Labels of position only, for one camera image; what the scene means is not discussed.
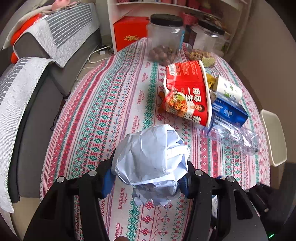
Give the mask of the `operator hand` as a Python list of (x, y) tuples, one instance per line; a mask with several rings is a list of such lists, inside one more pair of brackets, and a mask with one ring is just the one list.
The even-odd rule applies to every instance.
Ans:
[(124, 236), (119, 236), (117, 237), (114, 241), (129, 241), (129, 239), (127, 237), (124, 237)]

